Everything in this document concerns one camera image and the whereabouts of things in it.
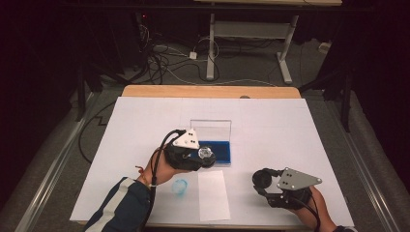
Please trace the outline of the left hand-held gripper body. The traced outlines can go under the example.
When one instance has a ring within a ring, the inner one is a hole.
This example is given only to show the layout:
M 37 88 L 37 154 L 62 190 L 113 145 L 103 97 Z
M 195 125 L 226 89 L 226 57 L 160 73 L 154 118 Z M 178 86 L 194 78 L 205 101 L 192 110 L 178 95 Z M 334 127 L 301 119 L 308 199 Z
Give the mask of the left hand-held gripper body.
M 171 139 L 164 149 L 165 159 L 175 169 L 193 170 L 201 158 L 191 154 L 200 148 L 196 131 L 179 130 L 178 136 Z

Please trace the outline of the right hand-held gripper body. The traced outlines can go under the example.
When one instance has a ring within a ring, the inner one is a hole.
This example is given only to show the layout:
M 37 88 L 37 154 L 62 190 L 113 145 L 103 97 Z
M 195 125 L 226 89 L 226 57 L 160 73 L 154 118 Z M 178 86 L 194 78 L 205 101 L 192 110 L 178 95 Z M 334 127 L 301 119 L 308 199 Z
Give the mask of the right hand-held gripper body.
M 311 199 L 310 187 L 320 185 L 322 179 L 307 173 L 285 167 L 279 180 L 277 188 L 282 193 L 268 193 L 266 195 L 268 204 L 272 208 L 283 208 L 299 210 L 306 206 Z

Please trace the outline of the crystal-handled stamp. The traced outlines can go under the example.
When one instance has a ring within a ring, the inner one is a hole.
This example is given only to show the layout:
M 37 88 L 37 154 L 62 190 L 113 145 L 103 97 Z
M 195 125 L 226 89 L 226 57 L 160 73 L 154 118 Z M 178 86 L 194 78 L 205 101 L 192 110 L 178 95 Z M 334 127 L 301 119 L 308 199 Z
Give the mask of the crystal-handled stamp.
M 202 159 L 202 166 L 204 168 L 210 168 L 216 162 L 216 156 L 210 147 L 201 147 L 198 150 L 198 156 Z

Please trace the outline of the blue ink pad box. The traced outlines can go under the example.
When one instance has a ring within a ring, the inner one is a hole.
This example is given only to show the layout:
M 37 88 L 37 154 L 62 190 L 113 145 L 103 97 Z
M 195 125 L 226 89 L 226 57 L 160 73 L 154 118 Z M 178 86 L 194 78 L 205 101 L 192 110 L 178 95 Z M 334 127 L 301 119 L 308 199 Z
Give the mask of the blue ink pad box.
M 215 165 L 231 165 L 230 137 L 232 122 L 230 120 L 192 119 L 190 126 L 197 133 L 200 148 L 210 147 L 214 152 L 216 156 Z M 198 151 L 193 152 L 192 155 L 199 158 Z

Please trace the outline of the person's left hand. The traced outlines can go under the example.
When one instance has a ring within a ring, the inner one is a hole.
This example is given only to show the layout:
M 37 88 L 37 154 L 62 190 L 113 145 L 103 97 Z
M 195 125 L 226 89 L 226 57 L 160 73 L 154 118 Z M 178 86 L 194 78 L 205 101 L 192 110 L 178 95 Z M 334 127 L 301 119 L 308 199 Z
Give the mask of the person's left hand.
M 180 173 L 188 173 L 188 170 L 173 168 L 167 163 L 163 153 L 159 153 L 159 150 L 156 149 L 137 180 L 148 187 L 152 185 L 153 174 L 156 174 L 157 181 L 155 186 L 157 186 L 169 181 L 174 175 Z

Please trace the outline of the person's right hand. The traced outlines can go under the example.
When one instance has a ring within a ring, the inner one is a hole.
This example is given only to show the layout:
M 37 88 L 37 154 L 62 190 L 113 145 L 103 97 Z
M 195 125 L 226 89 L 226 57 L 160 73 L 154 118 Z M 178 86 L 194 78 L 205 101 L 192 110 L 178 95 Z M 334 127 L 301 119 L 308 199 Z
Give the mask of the person's right hand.
M 310 187 L 310 190 L 312 196 L 307 205 L 311 207 L 312 212 L 307 208 L 302 208 L 292 210 L 292 213 L 299 218 L 303 225 L 315 232 L 334 232 L 337 226 L 330 217 L 322 193 L 315 187 Z

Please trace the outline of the white paper sheet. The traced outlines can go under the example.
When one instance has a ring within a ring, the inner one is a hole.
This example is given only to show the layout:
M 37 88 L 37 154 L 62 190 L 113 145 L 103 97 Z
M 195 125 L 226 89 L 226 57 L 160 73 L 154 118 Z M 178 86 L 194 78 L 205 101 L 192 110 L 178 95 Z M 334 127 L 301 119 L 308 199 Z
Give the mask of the white paper sheet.
M 230 219 L 230 210 L 223 172 L 198 174 L 199 217 L 201 221 Z

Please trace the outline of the large white table cover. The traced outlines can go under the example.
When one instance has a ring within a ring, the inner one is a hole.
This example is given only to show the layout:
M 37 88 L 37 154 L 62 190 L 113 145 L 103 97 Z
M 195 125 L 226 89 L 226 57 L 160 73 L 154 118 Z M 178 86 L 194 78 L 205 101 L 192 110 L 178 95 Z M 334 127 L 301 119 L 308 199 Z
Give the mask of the large white table cover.
M 300 228 L 302 224 L 296 216 L 270 207 L 265 197 L 254 190 L 251 176 L 265 167 L 290 167 L 321 178 L 319 189 L 334 221 L 352 225 L 337 178 L 303 99 L 119 98 L 71 219 L 88 220 L 121 178 L 135 177 L 138 166 L 147 163 L 163 138 L 175 129 L 190 128 L 192 119 L 232 122 L 231 165 L 183 175 L 188 187 L 182 196 L 172 192 L 174 180 L 159 186 L 149 225 Z M 217 170 L 223 172 L 230 219 L 201 221 L 198 174 Z

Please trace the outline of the black stand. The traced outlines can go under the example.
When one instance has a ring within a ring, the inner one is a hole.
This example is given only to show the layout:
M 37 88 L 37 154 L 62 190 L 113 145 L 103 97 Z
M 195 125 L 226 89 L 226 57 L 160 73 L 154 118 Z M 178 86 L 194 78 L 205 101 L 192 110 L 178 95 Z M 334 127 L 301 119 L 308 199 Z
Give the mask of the black stand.
M 77 69 L 77 116 L 79 122 L 86 110 L 85 85 L 93 93 L 100 93 L 103 90 L 98 66 L 95 63 L 81 63 Z
M 349 111 L 352 90 L 352 69 L 349 64 L 340 65 L 333 71 L 317 77 L 298 88 L 300 93 L 310 89 L 322 89 L 325 101 L 341 100 L 340 122 L 346 132 L 349 128 Z

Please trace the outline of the white-framed desk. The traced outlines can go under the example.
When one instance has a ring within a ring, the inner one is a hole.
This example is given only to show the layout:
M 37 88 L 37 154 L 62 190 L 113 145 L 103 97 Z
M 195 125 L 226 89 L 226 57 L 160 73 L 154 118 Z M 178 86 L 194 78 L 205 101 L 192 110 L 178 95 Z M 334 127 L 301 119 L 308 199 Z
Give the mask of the white-framed desk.
M 291 7 L 296 10 L 302 7 L 324 8 L 339 7 L 341 0 L 195 0 L 206 7 Z M 282 51 L 276 53 L 279 71 L 286 84 L 293 82 L 286 64 L 286 56 L 297 27 L 299 14 L 291 15 L 287 22 L 256 22 L 254 19 L 217 19 L 210 13 L 210 26 L 206 79 L 215 80 L 217 74 L 216 58 L 220 47 L 216 38 L 229 39 L 268 39 L 284 40 Z

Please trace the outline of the metal floor rail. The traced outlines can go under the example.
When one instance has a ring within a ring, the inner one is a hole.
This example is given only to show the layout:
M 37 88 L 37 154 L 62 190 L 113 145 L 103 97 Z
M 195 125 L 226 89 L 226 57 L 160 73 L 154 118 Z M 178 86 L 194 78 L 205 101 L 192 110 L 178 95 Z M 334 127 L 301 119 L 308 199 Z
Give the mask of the metal floor rail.
M 337 124 L 338 129 L 343 135 L 344 141 L 349 148 L 348 155 L 355 166 L 358 176 L 361 180 L 362 186 L 366 191 L 367 198 L 371 202 L 372 208 L 378 215 L 385 232 L 399 232 L 399 227 L 392 215 L 391 210 L 387 204 L 386 198 L 383 195 L 381 188 L 376 185 L 375 179 L 371 176 L 368 167 L 365 164 L 365 160 L 362 158 L 362 154 L 358 149 L 352 134 L 347 132 L 339 120 L 339 114 L 337 107 L 332 101 L 326 102 L 328 109 L 330 110 L 334 121 Z
M 74 124 L 68 139 L 66 140 L 63 148 L 57 154 L 56 158 L 50 165 L 46 172 L 44 179 L 42 180 L 37 192 L 35 193 L 32 201 L 22 216 L 19 224 L 17 225 L 15 232 L 32 232 L 48 198 L 52 194 L 62 171 L 68 159 L 71 156 L 74 142 L 78 139 L 80 131 L 83 129 L 87 118 L 89 117 L 91 110 L 94 108 L 100 93 L 90 93 L 86 99 L 85 105 L 87 109 L 80 119 Z

